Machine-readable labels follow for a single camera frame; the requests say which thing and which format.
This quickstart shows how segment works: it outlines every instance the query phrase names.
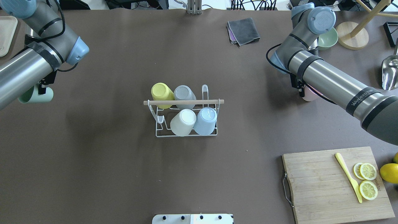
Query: bowl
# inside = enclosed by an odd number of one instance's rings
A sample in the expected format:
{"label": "bowl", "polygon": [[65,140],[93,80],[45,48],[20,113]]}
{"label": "bowl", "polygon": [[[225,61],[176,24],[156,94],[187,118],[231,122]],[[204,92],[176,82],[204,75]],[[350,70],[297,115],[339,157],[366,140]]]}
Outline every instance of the bowl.
{"label": "bowl", "polygon": [[332,28],[328,32],[319,35],[318,37],[318,49],[320,51],[327,50],[337,43],[339,36],[335,28]]}

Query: wooden cutting board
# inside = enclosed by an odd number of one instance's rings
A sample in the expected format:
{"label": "wooden cutting board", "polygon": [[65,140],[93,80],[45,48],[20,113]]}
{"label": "wooden cutting board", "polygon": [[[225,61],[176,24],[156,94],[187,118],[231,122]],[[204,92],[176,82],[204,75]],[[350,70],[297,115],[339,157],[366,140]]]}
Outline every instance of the wooden cutting board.
{"label": "wooden cutting board", "polygon": [[[377,169],[372,182],[378,188],[374,200],[358,202],[347,176],[334,154],[340,152],[354,179],[356,163]],[[395,217],[370,147],[289,153],[282,156],[297,224],[337,224]]]}

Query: metal scoop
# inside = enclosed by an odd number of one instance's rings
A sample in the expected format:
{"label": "metal scoop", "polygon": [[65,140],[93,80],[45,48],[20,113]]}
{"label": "metal scoop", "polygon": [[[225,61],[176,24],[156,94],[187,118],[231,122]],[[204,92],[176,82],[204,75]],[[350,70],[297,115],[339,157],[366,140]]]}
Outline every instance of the metal scoop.
{"label": "metal scoop", "polygon": [[382,63],[382,87],[384,90],[398,88],[398,39],[395,44],[394,55],[388,56]]}

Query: round wooden base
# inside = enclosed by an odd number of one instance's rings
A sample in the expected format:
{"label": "round wooden base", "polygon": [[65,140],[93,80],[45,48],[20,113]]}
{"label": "round wooden base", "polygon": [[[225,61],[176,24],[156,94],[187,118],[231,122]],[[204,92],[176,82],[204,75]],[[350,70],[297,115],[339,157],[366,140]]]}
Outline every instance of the round wooden base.
{"label": "round wooden base", "polygon": [[351,37],[350,33],[355,29],[357,23],[344,22],[337,26],[336,31],[339,35],[339,43],[348,49],[359,50],[364,48],[369,42],[369,34],[365,28],[361,29],[355,37]]}

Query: white floor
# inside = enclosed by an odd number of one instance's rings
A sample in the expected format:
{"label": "white floor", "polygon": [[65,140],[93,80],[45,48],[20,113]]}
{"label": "white floor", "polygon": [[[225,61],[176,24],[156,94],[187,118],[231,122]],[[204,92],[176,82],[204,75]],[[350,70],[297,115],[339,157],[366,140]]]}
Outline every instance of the white floor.
{"label": "white floor", "polygon": [[[105,0],[82,0],[87,3],[91,9],[109,9]],[[169,1],[169,9],[184,9],[187,3],[187,0],[168,0]],[[254,10],[253,4],[249,0],[244,0],[245,10]],[[287,4],[289,0],[276,0],[276,8],[278,10],[289,10]],[[257,7],[261,2],[254,2],[254,6]],[[398,0],[394,0],[393,3],[398,5]],[[202,0],[202,5],[209,5],[213,8],[226,10],[231,7],[231,0]],[[202,9],[208,9],[208,6],[202,6]],[[339,11],[337,6],[333,7],[333,10]],[[398,12],[398,8],[393,4],[390,4],[385,10],[385,12]]]}

